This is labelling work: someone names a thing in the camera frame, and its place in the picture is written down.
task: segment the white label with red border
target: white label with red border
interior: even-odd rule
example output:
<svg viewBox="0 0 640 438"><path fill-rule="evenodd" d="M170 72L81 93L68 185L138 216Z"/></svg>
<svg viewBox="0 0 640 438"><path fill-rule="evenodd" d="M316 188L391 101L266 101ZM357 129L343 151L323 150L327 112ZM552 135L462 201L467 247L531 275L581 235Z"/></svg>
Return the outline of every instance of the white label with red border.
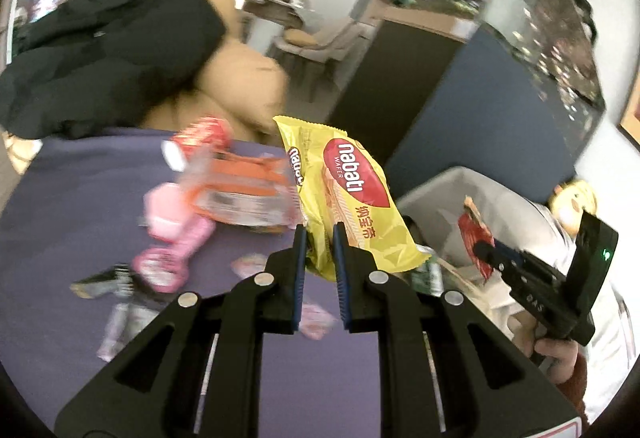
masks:
<svg viewBox="0 0 640 438"><path fill-rule="evenodd" d="M566 423L527 438L578 438L582 434L582 420L576 417Z"/></svg>

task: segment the silver screw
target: silver screw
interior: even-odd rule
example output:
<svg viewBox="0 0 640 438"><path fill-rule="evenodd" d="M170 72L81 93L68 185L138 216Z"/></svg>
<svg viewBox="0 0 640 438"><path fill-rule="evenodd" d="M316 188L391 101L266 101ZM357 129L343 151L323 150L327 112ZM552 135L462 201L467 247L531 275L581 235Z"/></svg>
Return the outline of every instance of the silver screw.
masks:
<svg viewBox="0 0 640 438"><path fill-rule="evenodd" d="M444 294L444 300L447 303L452 304L453 306L460 306L465 300L465 296L455 290L449 290L446 294Z"/></svg>
<svg viewBox="0 0 640 438"><path fill-rule="evenodd" d="M258 287L268 287L275 278L269 272L260 272L260 274L255 275L254 283L258 285Z"/></svg>
<svg viewBox="0 0 640 438"><path fill-rule="evenodd" d="M178 304L183 308L189 308L198 302L198 296L193 292L185 292L178 297Z"/></svg>
<svg viewBox="0 0 640 438"><path fill-rule="evenodd" d="M376 285L384 285L389 280L389 275L383 271L373 271L369 274L369 280Z"/></svg>

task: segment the pink toy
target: pink toy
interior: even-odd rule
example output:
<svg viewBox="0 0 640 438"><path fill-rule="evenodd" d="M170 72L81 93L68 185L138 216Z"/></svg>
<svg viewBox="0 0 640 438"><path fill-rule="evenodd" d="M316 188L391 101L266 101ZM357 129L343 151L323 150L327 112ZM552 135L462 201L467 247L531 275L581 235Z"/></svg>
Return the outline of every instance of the pink toy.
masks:
<svg viewBox="0 0 640 438"><path fill-rule="evenodd" d="M144 202L149 235L158 240L173 243L194 216L176 183L154 187L145 194Z"/></svg>
<svg viewBox="0 0 640 438"><path fill-rule="evenodd" d="M133 270L157 292L174 293L189 277L189 258L207 241L215 227L213 220L194 216L171 247L151 247L136 256Z"/></svg>

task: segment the brown sleeve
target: brown sleeve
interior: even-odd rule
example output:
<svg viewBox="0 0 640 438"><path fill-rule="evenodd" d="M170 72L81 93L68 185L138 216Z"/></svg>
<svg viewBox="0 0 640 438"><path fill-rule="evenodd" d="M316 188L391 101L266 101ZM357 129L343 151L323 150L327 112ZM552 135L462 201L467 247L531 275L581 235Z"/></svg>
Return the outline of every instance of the brown sleeve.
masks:
<svg viewBox="0 0 640 438"><path fill-rule="evenodd" d="M571 378L556 386L565 397L574 404L575 408L582 418L582 432L585 432L589 427L587 416L584 413L584 392L587 389L587 361L578 353L578 358L575 361L574 374Z"/></svg>

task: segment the human hand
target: human hand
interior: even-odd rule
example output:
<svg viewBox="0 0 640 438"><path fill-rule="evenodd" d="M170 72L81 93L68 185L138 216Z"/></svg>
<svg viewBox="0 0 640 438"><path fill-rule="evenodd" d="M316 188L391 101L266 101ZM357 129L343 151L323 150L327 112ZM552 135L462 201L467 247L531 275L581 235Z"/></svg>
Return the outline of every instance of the human hand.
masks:
<svg viewBox="0 0 640 438"><path fill-rule="evenodd" d="M562 384L574 374L575 362L578 359L578 343L548 338L536 340L537 325L535 317L526 311L509 317L507 321L507 326L513 332L513 344L525 356L530 357L535 350L540 355L555 359L546 375L552 383Z"/></svg>

